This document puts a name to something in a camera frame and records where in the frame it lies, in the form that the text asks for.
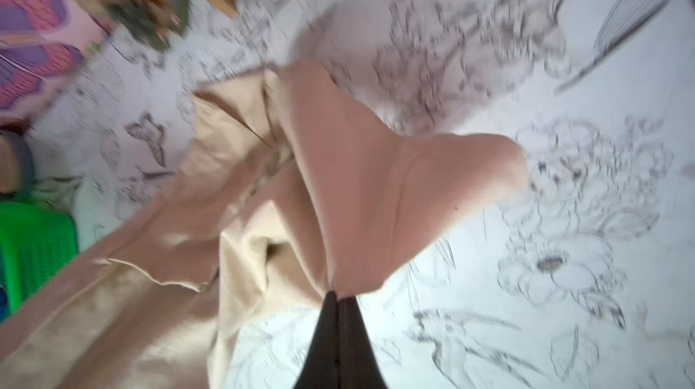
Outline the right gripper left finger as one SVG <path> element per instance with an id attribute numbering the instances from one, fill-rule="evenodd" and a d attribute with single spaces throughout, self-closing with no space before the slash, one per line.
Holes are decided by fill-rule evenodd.
<path id="1" fill-rule="evenodd" d="M 338 301 L 334 291 L 322 304 L 320 316 L 295 389 L 340 387 L 338 370 Z"/>

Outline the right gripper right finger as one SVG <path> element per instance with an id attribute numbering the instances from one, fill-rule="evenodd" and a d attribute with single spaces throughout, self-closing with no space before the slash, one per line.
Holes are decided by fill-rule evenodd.
<path id="1" fill-rule="evenodd" d="M 356 298 L 340 301 L 340 388 L 387 388 Z"/>

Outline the beige t-shirt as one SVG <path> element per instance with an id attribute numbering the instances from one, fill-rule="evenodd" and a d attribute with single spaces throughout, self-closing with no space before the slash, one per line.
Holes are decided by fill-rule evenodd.
<path id="1" fill-rule="evenodd" d="M 379 289 L 526 186 L 494 134 L 396 134 L 318 62 L 195 95 L 177 173 L 1 327 L 5 388 L 219 388 L 240 330 Z"/>

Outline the green plastic laundry basket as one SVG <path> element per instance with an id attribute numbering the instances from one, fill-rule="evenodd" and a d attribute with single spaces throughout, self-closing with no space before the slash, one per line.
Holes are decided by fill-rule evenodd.
<path id="1" fill-rule="evenodd" d="M 2 288 L 14 314 L 79 253 L 72 218 L 40 206 L 1 204 Z"/>

